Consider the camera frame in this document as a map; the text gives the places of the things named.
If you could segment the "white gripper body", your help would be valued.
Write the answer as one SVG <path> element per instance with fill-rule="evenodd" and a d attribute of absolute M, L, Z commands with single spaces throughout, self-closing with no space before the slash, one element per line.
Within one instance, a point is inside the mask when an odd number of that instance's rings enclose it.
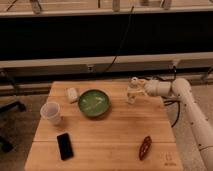
<path fill-rule="evenodd" d="M 140 79 L 139 84 L 149 96 L 167 97 L 171 95 L 170 82 Z"/>

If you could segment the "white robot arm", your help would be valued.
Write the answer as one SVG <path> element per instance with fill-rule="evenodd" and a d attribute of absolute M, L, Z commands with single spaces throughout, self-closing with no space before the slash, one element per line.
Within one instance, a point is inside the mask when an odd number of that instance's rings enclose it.
<path fill-rule="evenodd" d="M 197 147 L 208 171 L 213 171 L 213 125 L 195 101 L 190 83 L 184 78 L 172 82 L 139 79 L 149 96 L 176 96 L 184 105 Z"/>

